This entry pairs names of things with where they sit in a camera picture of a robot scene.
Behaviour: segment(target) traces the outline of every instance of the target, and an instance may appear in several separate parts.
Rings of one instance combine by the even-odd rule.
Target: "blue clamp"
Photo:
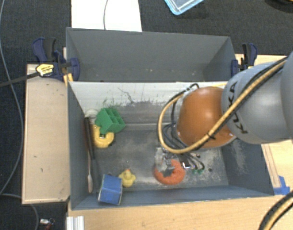
[[[70,62],[66,62],[63,55],[54,49],[55,38],[40,37],[32,43],[32,50],[39,64],[51,63],[54,65],[54,73],[50,78],[63,81],[66,73],[72,73],[73,80],[77,81],[80,75],[80,65],[77,58],[71,58]]]
[[[281,187],[276,187],[274,188],[274,194],[275,195],[287,195],[288,193],[290,193],[290,187],[286,186],[286,182],[284,177],[279,175],[279,180],[281,182]]]
[[[253,66],[258,55],[257,47],[252,43],[242,44],[244,58],[241,58],[241,64],[234,59],[231,63],[231,76]]]

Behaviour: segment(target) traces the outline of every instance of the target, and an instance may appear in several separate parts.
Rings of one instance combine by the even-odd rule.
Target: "yellow duck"
[[[119,178],[122,179],[123,187],[131,187],[133,182],[136,180],[136,176],[131,173],[130,169],[123,171]]]

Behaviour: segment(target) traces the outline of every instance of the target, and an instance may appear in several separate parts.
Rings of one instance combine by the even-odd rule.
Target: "bin floor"
[[[118,176],[125,169],[136,175],[136,181],[123,191],[156,190],[171,188],[228,185],[221,148],[200,149],[197,153],[205,164],[202,174],[186,170],[184,180],[178,185],[163,185],[153,176],[154,156],[159,147],[156,127],[152,130],[124,129],[117,133],[115,141],[107,149],[95,149],[93,177],[98,192],[103,174]]]

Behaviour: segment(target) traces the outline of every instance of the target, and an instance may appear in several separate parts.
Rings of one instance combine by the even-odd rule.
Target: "white paper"
[[[71,0],[73,28],[104,29],[107,0]],[[108,0],[105,12],[107,30],[141,32],[138,0]]]

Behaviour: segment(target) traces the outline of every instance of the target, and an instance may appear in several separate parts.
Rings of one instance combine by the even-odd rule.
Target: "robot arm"
[[[258,65],[232,77],[222,94],[222,112],[270,64]],[[264,83],[227,123],[239,139],[254,144],[293,139],[293,52],[283,69]]]
[[[173,97],[158,120],[160,143],[171,153],[213,147],[206,145],[212,139],[216,146],[222,146],[226,136],[231,136],[230,141],[238,137],[255,144],[293,139],[293,52],[287,59],[236,74],[222,92],[206,87],[189,93],[183,99],[177,124],[172,127],[176,139],[186,146],[172,148],[164,141],[162,119],[166,110],[183,96],[181,92]]]

